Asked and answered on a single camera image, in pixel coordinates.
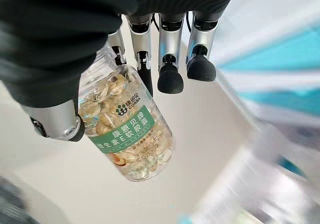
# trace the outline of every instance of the black sleeve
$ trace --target black sleeve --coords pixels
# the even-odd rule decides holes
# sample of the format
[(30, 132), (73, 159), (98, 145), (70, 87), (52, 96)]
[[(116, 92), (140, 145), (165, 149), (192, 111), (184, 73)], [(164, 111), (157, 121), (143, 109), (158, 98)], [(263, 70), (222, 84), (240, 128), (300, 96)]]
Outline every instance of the black sleeve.
[(21, 105), (78, 96), (96, 51), (144, 0), (0, 0), (0, 79)]

